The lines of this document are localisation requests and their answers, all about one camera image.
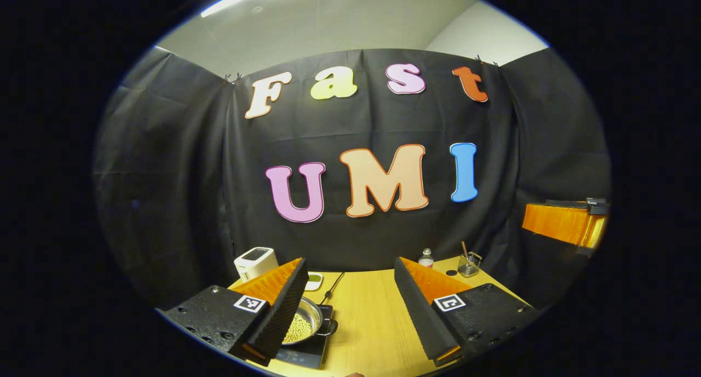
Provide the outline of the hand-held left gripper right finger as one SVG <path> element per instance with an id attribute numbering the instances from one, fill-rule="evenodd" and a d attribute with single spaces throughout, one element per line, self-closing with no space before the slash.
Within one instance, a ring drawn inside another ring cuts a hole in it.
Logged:
<path id="1" fill-rule="evenodd" d="M 495 284 L 471 287 L 403 257 L 394 280 L 428 359 L 471 360 L 511 339 L 540 312 Z"/>

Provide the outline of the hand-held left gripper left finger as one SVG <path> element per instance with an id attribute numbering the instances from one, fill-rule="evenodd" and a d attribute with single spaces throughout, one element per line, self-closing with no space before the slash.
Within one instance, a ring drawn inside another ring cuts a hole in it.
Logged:
<path id="1" fill-rule="evenodd" d="M 163 314 L 225 353 L 268 366 L 307 282 L 307 260 L 296 258 L 233 289 L 211 285 Z"/>

